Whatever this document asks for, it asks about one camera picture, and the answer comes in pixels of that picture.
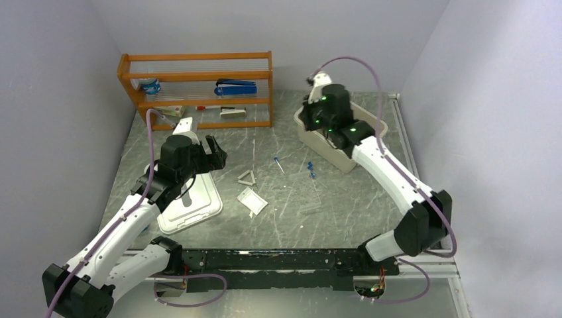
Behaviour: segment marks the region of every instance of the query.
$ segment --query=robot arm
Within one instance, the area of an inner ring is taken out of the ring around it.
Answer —
[[[311,93],[304,98],[300,119],[305,130],[323,130],[333,145],[343,150],[357,164],[365,168],[390,194],[402,215],[400,224],[392,231],[364,242],[364,249],[374,261],[407,254],[416,256],[447,235],[441,219],[429,203],[418,193],[431,194],[431,200],[451,220],[451,197],[446,191],[435,193],[419,181],[388,151],[384,143],[384,154],[377,143],[374,129],[364,121],[353,118],[349,92],[330,77],[319,72],[312,80]],[[403,174],[415,181],[412,187],[404,176],[393,167],[385,156],[395,162]]]
[[[182,119],[162,145],[158,169],[140,206],[125,217],[124,213],[139,202],[149,186],[148,172],[137,180],[118,213],[83,250],[65,266],[51,264],[43,273],[43,287],[49,304],[62,282],[101,242],[104,233],[111,232],[66,286],[55,306],[57,313],[67,318],[106,317],[114,302],[146,277],[157,272],[175,274],[182,271],[182,246],[162,237],[154,239],[130,260],[118,266],[115,264],[141,231],[180,196],[182,186],[189,179],[196,174],[224,168],[227,154],[212,136],[206,137],[211,149],[211,154],[206,154],[191,131],[190,123],[191,119]]]

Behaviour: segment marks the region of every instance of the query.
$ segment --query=gray wall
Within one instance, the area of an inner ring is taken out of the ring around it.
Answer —
[[[133,106],[89,1],[0,7],[0,317],[42,317],[41,274],[97,232]]]
[[[129,54],[271,50],[274,85],[304,81],[330,58],[364,58],[398,92],[449,0],[93,0],[119,49]],[[367,71],[337,62],[332,78],[374,91]]]
[[[560,317],[562,5],[451,0],[402,90],[474,317]]]

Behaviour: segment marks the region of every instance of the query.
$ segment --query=purple cable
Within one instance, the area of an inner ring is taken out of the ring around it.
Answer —
[[[144,199],[146,199],[146,196],[148,195],[148,191],[150,190],[150,186],[152,185],[152,179],[154,178],[154,145],[152,143],[152,126],[150,125],[150,114],[151,113],[154,113],[156,116],[160,117],[161,119],[164,119],[168,124],[170,124],[170,126],[172,126],[172,127],[176,126],[175,123],[173,123],[172,121],[167,119],[164,115],[162,115],[158,111],[155,111],[154,109],[149,109],[146,112],[146,127],[148,129],[148,147],[150,148],[150,169],[148,170],[148,181],[146,181],[146,187],[145,187],[139,201],[134,206],[132,206],[129,210],[127,210],[127,212],[125,212],[125,214],[123,214],[125,216],[125,218],[127,218],[131,213],[133,213],[133,211],[135,211],[136,209],[138,209],[141,206],[141,203],[144,201]],[[107,231],[105,231],[103,233],[103,235],[100,236],[99,240],[97,240],[97,242],[92,246],[90,251],[84,256],[84,261],[78,262],[76,267],[72,270],[72,272],[70,272],[70,274],[62,282],[62,284],[60,285],[60,287],[58,288],[58,290],[54,294],[54,297],[51,301],[51,304],[49,304],[49,308],[48,308],[47,313],[45,315],[46,318],[50,318],[52,316],[52,314],[54,312],[54,306],[58,303],[58,300],[60,299],[60,296],[62,295],[62,292],[64,291],[66,286],[68,286],[68,284],[70,283],[70,280],[84,267],[85,264],[87,264],[88,260],[92,257],[92,255],[105,242],[107,237],[109,237],[109,235],[111,235],[111,233],[113,233],[113,231],[117,228],[117,226],[119,226],[119,224],[121,224],[121,222],[123,222],[123,219],[119,218],[113,224],[111,224],[109,226]]]
[[[417,189],[416,188],[416,183],[410,178],[408,177],[408,175],[402,171],[402,169],[400,169],[400,167],[389,157],[389,156],[385,156],[384,153],[384,147],[382,146],[382,140],[380,138],[380,132],[381,132],[381,120],[382,120],[382,109],[383,109],[383,98],[382,98],[382,86],[380,84],[380,80],[378,78],[378,75],[376,74],[376,72],[374,71],[374,69],[368,65],[365,61],[359,59],[359,58],[354,58],[353,56],[340,56],[337,58],[333,58],[331,60],[329,60],[328,62],[322,64],[322,66],[320,66],[318,69],[316,69],[316,71],[314,71],[314,73],[312,74],[312,77],[314,77],[318,72],[320,72],[324,67],[326,67],[326,65],[337,61],[337,60],[352,60],[352,61],[356,61],[359,64],[363,65],[364,67],[366,67],[369,72],[371,73],[372,77],[374,78],[374,82],[376,84],[376,88],[378,90],[378,106],[377,106],[377,112],[376,112],[376,129],[374,132],[375,138],[376,138],[376,143],[378,145],[378,148],[380,149],[380,153],[381,155],[383,155],[386,158],[386,161],[388,161],[388,163],[415,189],[415,191],[419,192],[420,195],[429,203],[429,205],[431,206],[431,208],[433,210],[435,210],[435,212],[437,213],[437,215],[439,216],[439,218],[441,219],[441,222],[443,222],[443,224],[445,225],[445,228],[447,229],[447,232],[451,235],[451,241],[452,241],[452,247],[451,247],[451,252],[449,253],[436,253],[436,252],[432,252],[432,251],[428,251],[426,250],[425,252],[431,255],[435,255],[438,257],[442,257],[442,258],[449,258],[449,257],[453,257],[456,253],[457,253],[457,237],[455,236],[455,233],[453,232],[453,228],[451,228],[451,224],[449,224],[447,218],[444,216],[443,212],[441,211],[441,209],[433,202],[433,200],[431,200],[431,198],[422,190],[422,189]],[[427,281],[427,285],[425,287],[425,290],[423,292],[421,292],[420,294],[418,294],[417,296],[411,297],[411,298],[406,298],[406,299],[399,299],[399,300],[375,300],[375,302],[377,303],[405,303],[408,301],[413,301],[413,300],[417,300],[421,297],[423,297],[427,291],[429,290],[429,287],[431,285],[431,281],[429,280],[429,276],[427,275],[427,273],[418,265],[415,265],[414,263],[408,262],[402,258],[399,258],[399,261],[410,265],[414,268],[416,268],[417,270],[419,270],[424,276],[425,276],[425,280]]]
[[[185,280],[189,280],[192,278],[209,278],[209,277],[213,277],[213,278],[219,278],[220,280],[223,281],[223,290],[221,291],[221,293],[214,297],[213,299],[204,301],[202,303],[194,303],[194,304],[188,304],[188,305],[182,305],[180,303],[168,303],[167,301],[162,300],[157,292],[156,292],[156,283],[154,283],[154,300],[156,300],[157,302],[163,304],[163,305],[167,305],[170,307],[179,307],[179,308],[194,308],[194,307],[201,307],[204,305],[209,305],[210,303],[219,300],[219,298],[223,297],[223,295],[225,294],[225,292],[227,291],[227,280],[226,278],[224,278],[223,276],[220,276],[218,274],[196,274],[196,275],[183,275],[183,276],[171,276],[171,275],[152,275],[152,277],[155,278],[183,278]]]

